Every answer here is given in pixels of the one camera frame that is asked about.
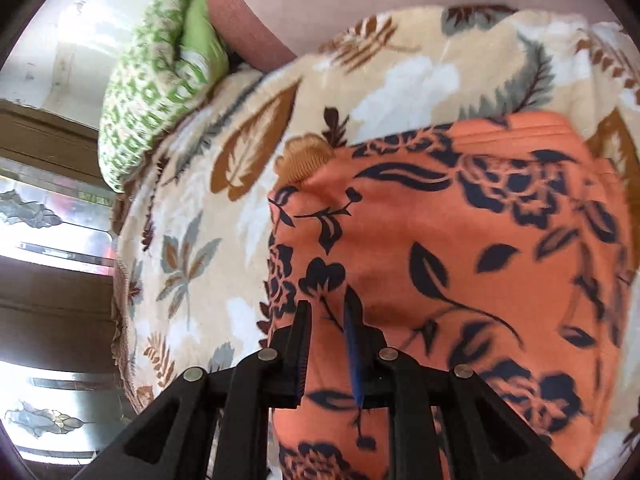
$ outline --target green pillow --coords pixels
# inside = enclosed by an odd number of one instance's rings
[[[207,0],[153,0],[104,96],[98,159],[107,184],[122,192],[154,140],[197,108],[228,67]]]

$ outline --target green pillowcase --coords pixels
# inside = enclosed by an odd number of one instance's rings
[[[107,184],[122,192],[154,140],[197,108],[227,72],[207,0],[153,0],[104,96],[98,158]]]

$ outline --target metal screw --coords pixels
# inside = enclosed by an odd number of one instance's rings
[[[460,379],[468,379],[474,374],[474,370],[469,365],[458,365],[453,368],[453,373]]]
[[[199,380],[202,378],[203,376],[203,371],[202,368],[198,368],[197,366],[191,367],[191,368],[187,368],[184,372],[184,380],[185,381],[189,381],[190,383],[194,383],[195,381]]]
[[[391,348],[391,346],[388,346],[378,352],[378,355],[383,361],[395,361],[396,359],[398,359],[398,350],[396,350],[395,348]]]
[[[278,357],[278,351],[275,348],[263,348],[258,352],[260,361],[273,361]]]

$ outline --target white wall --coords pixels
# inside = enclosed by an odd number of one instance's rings
[[[98,127],[118,52],[151,0],[47,0],[0,71],[0,99]]]

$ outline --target orange floral fabric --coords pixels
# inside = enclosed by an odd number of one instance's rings
[[[471,365],[584,473],[614,386],[633,254],[616,171],[562,116],[337,148],[270,204],[270,330],[300,301],[313,311],[302,405],[273,417],[285,479],[388,470],[386,411],[352,396],[346,295],[420,364]]]

